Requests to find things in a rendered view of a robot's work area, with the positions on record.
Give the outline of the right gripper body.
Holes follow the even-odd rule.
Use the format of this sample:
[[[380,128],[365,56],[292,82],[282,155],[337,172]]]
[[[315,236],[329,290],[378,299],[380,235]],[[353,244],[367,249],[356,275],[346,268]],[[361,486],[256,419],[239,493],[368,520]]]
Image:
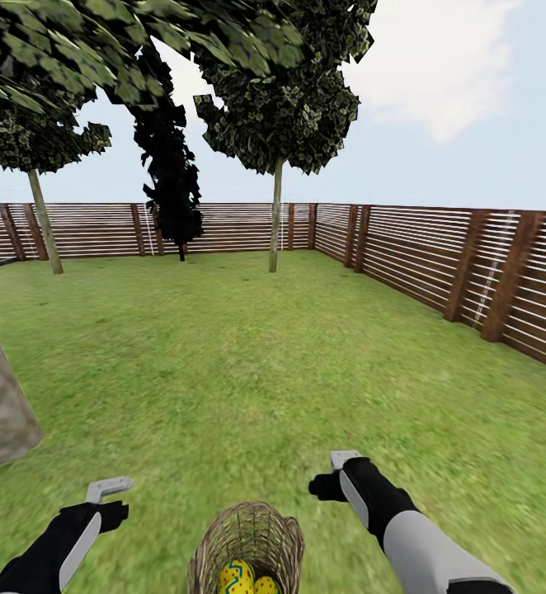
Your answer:
[[[315,476],[315,483],[317,483],[317,496],[320,501],[334,501],[346,502],[346,498],[342,495],[338,488],[339,472],[333,474],[319,474]]]

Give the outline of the wicker basket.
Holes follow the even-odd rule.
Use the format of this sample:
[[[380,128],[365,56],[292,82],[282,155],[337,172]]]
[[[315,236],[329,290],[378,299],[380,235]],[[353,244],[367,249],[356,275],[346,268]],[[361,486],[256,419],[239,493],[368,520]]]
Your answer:
[[[219,574],[224,566],[224,562],[219,561],[233,542],[230,532],[234,527],[230,525],[226,528],[225,521],[232,516],[241,515],[242,512],[247,512],[247,523],[252,528],[252,531],[245,532],[245,540],[261,540],[265,543],[261,546],[263,555],[260,558],[247,556],[243,560],[254,568],[269,573],[277,581],[282,594],[299,594],[305,548],[303,532],[296,516],[283,517],[268,502],[262,501],[238,502],[221,512],[208,525],[195,557],[187,563],[188,594],[218,594]],[[266,533],[260,536],[258,526],[261,522],[266,524]],[[274,544],[273,528],[279,531]]]

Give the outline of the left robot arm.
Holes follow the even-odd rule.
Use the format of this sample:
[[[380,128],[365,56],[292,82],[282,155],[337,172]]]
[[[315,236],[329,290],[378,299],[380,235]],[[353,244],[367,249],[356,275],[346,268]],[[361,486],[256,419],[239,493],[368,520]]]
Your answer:
[[[62,594],[97,536],[119,529],[129,516],[128,504],[102,504],[102,496],[131,487],[129,476],[91,483],[85,502],[63,507],[47,531],[7,563],[0,573],[0,594]]]

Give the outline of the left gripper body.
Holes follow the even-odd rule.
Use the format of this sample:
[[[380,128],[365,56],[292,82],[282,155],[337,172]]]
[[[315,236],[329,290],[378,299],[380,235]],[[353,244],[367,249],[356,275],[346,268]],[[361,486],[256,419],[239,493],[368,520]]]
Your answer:
[[[101,513],[101,529],[99,534],[109,530],[119,529],[121,523],[122,501],[109,502],[108,504],[92,504],[95,510]]]

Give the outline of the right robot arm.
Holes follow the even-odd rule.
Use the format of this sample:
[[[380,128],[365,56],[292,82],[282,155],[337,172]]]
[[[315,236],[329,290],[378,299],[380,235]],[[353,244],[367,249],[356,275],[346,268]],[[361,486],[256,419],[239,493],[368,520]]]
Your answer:
[[[357,450],[331,450],[331,474],[308,492],[320,501],[348,501],[398,576],[405,594],[515,594],[503,578],[445,535]],[[339,488],[338,488],[339,487]],[[339,490],[340,489],[340,490]]]

